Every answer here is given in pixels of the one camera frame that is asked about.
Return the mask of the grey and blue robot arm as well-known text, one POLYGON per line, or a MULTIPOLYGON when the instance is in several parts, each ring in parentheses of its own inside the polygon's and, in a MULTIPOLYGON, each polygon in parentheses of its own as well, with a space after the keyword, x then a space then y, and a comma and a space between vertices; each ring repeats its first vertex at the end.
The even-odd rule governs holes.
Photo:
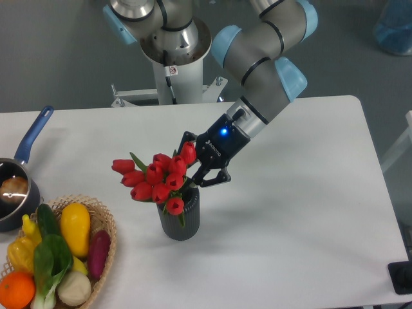
POLYGON ((139 42, 152 62, 161 105, 201 100, 208 53, 245 91, 205 133, 183 135, 195 143, 200 162, 190 187, 228 182, 230 160, 307 85, 283 54, 313 34, 315 8, 308 1, 253 1, 252 7, 259 24, 247 31, 227 26, 215 36, 193 15, 191 1, 110 1, 103 9, 116 35, 139 42))

